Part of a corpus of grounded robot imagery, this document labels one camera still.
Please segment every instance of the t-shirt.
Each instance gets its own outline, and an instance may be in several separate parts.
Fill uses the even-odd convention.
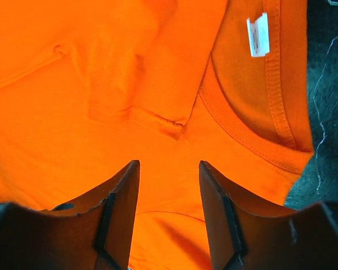
[[[284,203],[314,152],[306,49],[303,0],[1,0],[0,202],[53,209],[140,160],[129,267],[211,269],[199,162]]]

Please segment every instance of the dark gray surface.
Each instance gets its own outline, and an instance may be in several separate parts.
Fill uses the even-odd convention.
[[[287,196],[293,209],[338,201],[338,6],[329,2],[308,0],[307,94],[315,155]]]

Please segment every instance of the orange t-shirt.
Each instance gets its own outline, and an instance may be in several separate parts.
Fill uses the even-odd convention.
[[[284,203],[314,152],[306,45],[303,0],[0,1],[0,201],[52,209],[138,159],[129,267],[210,269],[199,161]]]

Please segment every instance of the care label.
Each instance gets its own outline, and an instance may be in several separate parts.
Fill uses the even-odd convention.
[[[249,47],[252,57],[263,57],[269,53],[268,16],[263,13],[253,24],[247,19]]]

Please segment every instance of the stitching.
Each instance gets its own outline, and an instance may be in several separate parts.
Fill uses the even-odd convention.
[[[280,103],[278,105],[278,109],[280,110],[280,113],[278,116],[276,116],[276,114],[274,113],[274,108],[273,108],[273,102],[272,102],[272,83],[270,81],[269,78],[269,63],[272,61],[269,61],[269,56],[265,57],[265,66],[266,66],[266,85],[267,85],[267,90],[268,90],[268,100],[269,100],[269,107],[270,107],[270,113],[272,115],[272,120],[273,120],[273,124],[274,127],[277,131],[277,135],[279,135],[279,139],[281,141],[286,141],[286,139],[289,140],[289,146],[291,148],[294,148],[294,150],[297,149],[296,147],[296,143],[293,137],[293,134],[291,132],[287,117],[286,117],[286,113],[284,111],[284,104],[283,104],[283,96],[282,96],[282,92],[281,92],[281,79],[280,79],[280,73],[281,73],[281,63],[280,63],[280,45],[279,45],[279,5],[280,3],[277,2],[276,4],[276,8],[275,8],[275,60],[273,60],[273,62],[275,63],[275,74],[276,74],[276,81],[277,81],[277,95],[276,97],[278,97],[278,99],[280,100]],[[265,9],[268,9],[268,5],[267,5],[267,0],[264,0],[264,7]],[[282,129],[280,129],[280,127],[278,126],[277,123],[277,119],[282,119],[283,120],[283,125],[284,127]],[[285,138],[282,138],[280,136],[281,133],[285,134]]]
[[[220,88],[221,91],[223,91],[223,88],[222,86],[220,85],[220,82],[219,82],[219,79],[217,77],[217,74],[216,74],[216,71],[215,71],[215,68],[213,66],[213,71],[214,71],[214,76],[216,78],[216,81],[218,83],[218,86]],[[210,102],[208,101],[208,99],[206,98],[206,91],[203,90],[203,88],[200,89],[199,91],[199,94],[201,96],[201,99],[205,105],[205,107],[207,108],[207,111],[209,112],[209,114],[213,117],[214,121],[228,134],[231,136],[231,138],[233,138],[235,141],[239,142],[242,146],[244,146],[246,149],[252,151],[254,154],[256,155],[259,155],[261,158],[267,160],[268,162],[270,162],[272,165],[276,166],[276,167],[283,167],[285,168],[288,173],[295,173],[295,174],[299,174],[299,171],[297,169],[294,169],[290,166],[287,166],[286,164],[282,164],[282,163],[278,163],[278,162],[275,162],[275,160],[271,159],[270,157],[267,156],[266,153],[263,153],[261,151],[253,151],[252,149],[248,148],[246,143],[240,138],[240,137],[236,137],[234,138],[222,125],[221,123],[219,123],[219,121],[217,120],[217,118],[213,115],[212,111],[215,111],[215,110],[212,110],[211,108],[211,105],[210,105]],[[281,175],[283,176],[288,176],[288,174],[283,174],[279,171],[277,171],[278,173],[280,173]]]
[[[23,71],[23,72],[21,72],[21,73],[15,75],[15,76],[13,76],[13,77],[10,77],[10,78],[8,78],[8,79],[4,79],[4,80],[0,81],[0,84],[3,84],[3,83],[5,83],[5,82],[7,82],[7,81],[15,80],[16,78],[17,78],[17,79],[20,79],[21,76],[23,76],[23,75],[25,75],[25,74],[28,74],[28,73],[32,73],[32,72],[38,70],[39,68],[44,67],[43,65],[44,65],[45,63],[46,63],[46,65],[48,65],[48,64],[51,64],[51,63],[53,63],[53,62],[55,62],[55,61],[58,61],[58,60],[60,60],[60,59],[62,59],[62,58],[64,58],[64,57],[65,57],[65,55],[62,55],[62,54],[60,54],[59,57],[58,57],[58,55],[53,55],[53,56],[51,56],[50,58],[48,58],[47,60],[44,60],[44,61],[40,62],[39,64],[36,64],[34,67],[32,67],[32,68],[30,68],[30,69],[28,69],[28,70],[26,70],[26,71]]]

